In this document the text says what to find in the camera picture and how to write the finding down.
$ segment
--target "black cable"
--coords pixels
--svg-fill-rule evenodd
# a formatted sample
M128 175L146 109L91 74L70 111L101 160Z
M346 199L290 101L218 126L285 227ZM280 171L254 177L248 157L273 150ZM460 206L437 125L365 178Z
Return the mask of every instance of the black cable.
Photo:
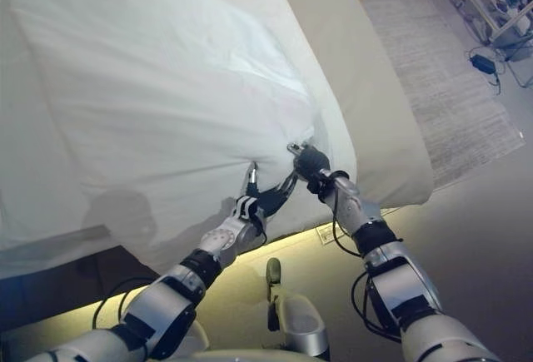
M519 42L515 42L515 43L512 43L512 44L506 45L504 47L498 47L498 50L496 50L496 53L500 54L500 58L502 58L502 60L503 60L503 61L501 61L502 64L504 64L504 66L507 65L509 67L509 71L511 71L512 76L515 78L516 84L518 86L522 87L523 89L531 89L531 85L533 85L533 77L531 77L527 82L522 83L521 80L519 79L519 77L516 75L516 72L515 72L515 70L513 69L512 65L511 65L511 58L513 58L514 55L516 54L516 52L518 52L522 48L532 48L533 45L526 46L526 43L528 43L530 40L531 40L531 37L529 37L525 41L519 41ZM511 48L512 46L516 46L518 44L520 44L520 46L515 48L516 52L514 52L510 56L507 57L505 54L501 55L503 53L503 51L505 51L507 48Z
M335 205L333 206L333 228L332 228L333 240L335 240L336 244L344 252L346 252L346 253L348 253L350 255L356 256L358 258L361 258L361 254L358 254L358 253L356 253L356 252L354 252L352 250L348 250L345 246L343 246L341 244L341 242L339 241L339 238L336 235L336 213L337 213L338 206L339 206L339 190L335 187Z
M56 355L56 351L46 351L46 354L48 354L48 356L52 358L52 362L59 362L59 359Z
M244 251L245 253L255 251L255 250L263 247L268 242L268 236L267 236L267 234L265 233L264 230L261 230L260 235L263 236L263 242L260 245L258 245L257 247L254 247L254 248L252 248L250 250Z
M400 344L401 343L401 339L395 335L390 335L388 334L385 329L379 327L378 325L376 325L375 323L373 323L371 320L369 320L367 317L366 317L366 307L367 307L367 304L368 304L368 285L370 284L370 276L368 276L366 278L366 285L365 285L365 294L363 296L363 315L365 316L365 327L373 334L375 335L379 335L380 337L383 337L384 339L387 339L387 340L390 340L390 341L394 341L395 343L398 343Z
M359 306L357 305L357 302L356 302L356 288L357 288L357 285L359 284L359 282L362 280L363 277L365 277L367 275L366 271L361 273L359 276L357 276L357 278L355 279L355 281L353 282L353 285L351 286L351 305L353 306L353 309L356 311L356 313L359 315L359 317L362 319L365 327L374 335L379 335L380 337L383 337L387 340L390 340L390 341L394 341L395 343L401 343L401 339L397 336L394 336L394 335L389 335L388 333L385 332L385 329L383 329L382 327L380 327L379 325L377 325L376 323L372 322L371 320L368 319L368 317L366 316L366 310L367 310L367 304L368 304L368 292L367 292L367 287L368 287L368 282L370 280L369 277L367 277L367 282L366 282L366 287L365 287L365 294L364 294L364 297L363 297L363 309L361 310L359 308Z
M113 295L113 293L115 291L117 291L118 289L120 289L123 285L131 282L131 281L146 281L148 283L152 283L154 281L154 279L152 277L130 277L129 279L125 279L123 281L121 281L120 283L118 283L117 285L115 285L107 294L106 296L102 299L102 301L100 302L100 305L97 307L97 309L94 311L94 315L92 315L92 324L91 324L91 327L93 329L96 329L97 328L97 319L98 319L98 314L100 313L100 311L102 310L103 306L106 304L107 300L109 300L109 298L111 298L111 296Z
M499 96L501 94L501 83L500 78L498 77L498 72L494 72L494 76L496 77L496 83L489 82L489 85L498 86L498 92L496 95Z
M470 50L468 50L467 52L465 52L465 54L468 53L468 59L470 60L470 59L472 58L472 52L473 52L474 50L478 50L478 49L480 49L480 48L486 48L486 47L487 47L487 46L475 46L475 47L471 48Z
M120 318L122 317L122 307L124 306L124 303L126 302L126 298L130 295L132 291L128 290L124 293L122 298L120 299L120 304L118 304L118 310L117 310L117 320L120 322Z

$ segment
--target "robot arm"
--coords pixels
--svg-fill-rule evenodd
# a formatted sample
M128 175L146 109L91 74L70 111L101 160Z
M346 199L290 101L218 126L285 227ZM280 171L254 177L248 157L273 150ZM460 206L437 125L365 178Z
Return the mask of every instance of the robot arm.
M381 218L379 207L359 198L348 175L331 171L327 157L312 146L288 149L309 191L334 211L354 240L370 278L374 311L388 334L401 337L406 362L499 361L463 324L444 315L428 275Z
M180 264L140 292L109 330L92 330L28 362L140 362L164 360L182 342L196 318L196 306L206 290L254 240L265 233L266 218L291 194L296 176L260 193L257 167L249 172L247 194L232 213L208 231L200 245Z

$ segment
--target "carpet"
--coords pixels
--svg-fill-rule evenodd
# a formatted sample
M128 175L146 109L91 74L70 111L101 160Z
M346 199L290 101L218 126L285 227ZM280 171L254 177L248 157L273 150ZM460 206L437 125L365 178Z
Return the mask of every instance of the carpet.
M411 103L436 188L525 144L431 0L364 5Z

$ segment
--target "equipment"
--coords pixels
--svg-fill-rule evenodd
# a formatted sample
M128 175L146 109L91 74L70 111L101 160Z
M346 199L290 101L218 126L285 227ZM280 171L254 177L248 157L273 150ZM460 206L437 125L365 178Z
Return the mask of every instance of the equipment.
M405 360L498 361L464 325L443 314L435 287L383 221L379 206L362 201L348 175L331 171L327 156L313 146L291 144L288 150L295 155L295 173L307 181L311 193L333 210L334 225L338 219L355 241L359 254L353 254L365 262L367 290L381 329L391 338L401 337ZM191 327L196 316L194 309L207 288L223 268L264 234L265 219L279 210L291 194L296 175L264 193L257 191L256 180L254 164L247 193L237 200L232 214L207 232L185 260L139 293L119 325L90 331L30 361L133 362L173 355ZM281 288L279 261L269 261L266 276L269 300L274 305L270 328L277 329L277 316L279 327L286 333L286 345L292 350L312 356L325 353L325 326L305 297L290 295ZM291 325L297 320L298 325ZM313 360L302 356L282 351L227 351L193 355L186 360Z
M495 63L489 60L487 57L476 54L474 57L471 57L470 62L474 67L486 73L487 75L494 75L496 73Z
M466 0L456 0L456 7L462 7ZM531 20L530 11L533 9L533 1L526 0L524 5L521 6L520 10L509 16L504 22L498 22L498 20L493 17L489 11L487 11L486 6L481 0L468 0L471 2L471 5L479 13L480 17L483 19L486 26L490 29L490 34L486 39L486 45L493 43L499 36L505 33L509 28L514 27L522 17L528 17Z

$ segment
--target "power adapter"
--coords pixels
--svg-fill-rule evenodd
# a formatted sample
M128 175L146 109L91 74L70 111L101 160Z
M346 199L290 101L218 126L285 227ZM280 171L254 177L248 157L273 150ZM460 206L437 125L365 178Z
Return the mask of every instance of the power adapter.
M493 61L489 60L487 57L480 56L476 54L474 57L470 58L472 65L479 69L480 71L487 73L489 75L496 74L496 65Z

